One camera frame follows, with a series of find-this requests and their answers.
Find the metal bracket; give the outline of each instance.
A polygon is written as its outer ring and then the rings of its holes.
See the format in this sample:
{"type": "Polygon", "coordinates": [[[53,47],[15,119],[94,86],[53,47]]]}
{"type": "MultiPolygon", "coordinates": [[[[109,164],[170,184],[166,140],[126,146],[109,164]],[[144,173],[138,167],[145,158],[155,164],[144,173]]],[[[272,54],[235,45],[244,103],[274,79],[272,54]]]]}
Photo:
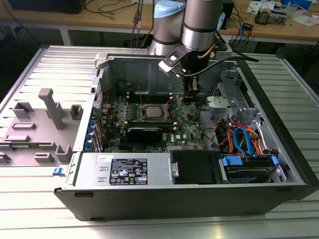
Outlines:
{"type": "Polygon", "coordinates": [[[98,53],[96,54],[95,56],[95,59],[94,59],[94,66],[95,66],[95,69],[101,69],[105,66],[107,66],[107,62],[108,62],[108,54],[107,53],[98,53]]]}
{"type": "Polygon", "coordinates": [[[177,162],[170,163],[170,168],[171,168],[171,175],[173,176],[173,178],[177,178],[179,176],[177,162]]]}

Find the power supply label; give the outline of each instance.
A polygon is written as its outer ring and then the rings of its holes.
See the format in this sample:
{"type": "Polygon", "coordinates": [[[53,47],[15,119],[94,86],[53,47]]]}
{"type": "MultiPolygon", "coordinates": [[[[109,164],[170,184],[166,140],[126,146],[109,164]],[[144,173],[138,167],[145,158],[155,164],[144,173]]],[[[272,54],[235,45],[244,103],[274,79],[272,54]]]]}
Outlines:
{"type": "Polygon", "coordinates": [[[148,160],[146,158],[112,159],[111,185],[146,185],[148,160]]]}

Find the motherboard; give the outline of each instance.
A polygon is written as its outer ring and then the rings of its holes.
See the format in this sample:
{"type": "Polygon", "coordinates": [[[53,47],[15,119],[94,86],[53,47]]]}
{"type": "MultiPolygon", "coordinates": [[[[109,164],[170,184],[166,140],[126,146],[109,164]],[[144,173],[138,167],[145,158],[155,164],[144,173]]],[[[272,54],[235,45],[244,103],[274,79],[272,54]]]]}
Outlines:
{"type": "Polygon", "coordinates": [[[178,95],[109,96],[102,105],[104,152],[169,152],[204,149],[198,104],[178,95]]]}

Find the sticker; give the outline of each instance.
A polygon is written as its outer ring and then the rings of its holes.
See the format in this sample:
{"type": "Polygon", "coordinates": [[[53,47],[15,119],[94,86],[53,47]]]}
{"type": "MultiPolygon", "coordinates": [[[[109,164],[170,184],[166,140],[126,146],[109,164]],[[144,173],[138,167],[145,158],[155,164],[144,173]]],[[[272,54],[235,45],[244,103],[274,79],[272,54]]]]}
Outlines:
{"type": "Polygon", "coordinates": [[[111,185],[146,185],[147,183],[148,164],[146,158],[112,159],[111,185]]]}
{"type": "Polygon", "coordinates": [[[30,148],[29,145],[11,145],[11,148],[30,148]]]}
{"type": "Polygon", "coordinates": [[[98,162],[110,162],[113,155],[99,155],[98,162]]]}

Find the white paper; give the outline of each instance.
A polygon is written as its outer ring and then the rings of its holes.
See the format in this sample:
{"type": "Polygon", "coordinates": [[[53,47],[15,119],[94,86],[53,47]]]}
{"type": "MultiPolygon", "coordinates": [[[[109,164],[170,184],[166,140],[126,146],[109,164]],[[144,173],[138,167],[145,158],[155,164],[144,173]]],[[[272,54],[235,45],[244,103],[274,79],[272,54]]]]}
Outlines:
{"type": "Polygon", "coordinates": [[[113,159],[113,155],[99,155],[98,162],[110,162],[113,159]]]}
{"type": "Polygon", "coordinates": [[[268,8],[273,10],[275,7],[275,1],[261,2],[261,1],[251,1],[249,3],[249,7],[247,8],[247,12],[257,14],[259,8],[268,8]]]}
{"type": "Polygon", "coordinates": [[[299,22],[305,26],[312,26],[315,24],[319,24],[319,21],[317,19],[311,18],[311,17],[306,16],[306,15],[297,16],[295,18],[292,18],[292,20],[299,22]]]}

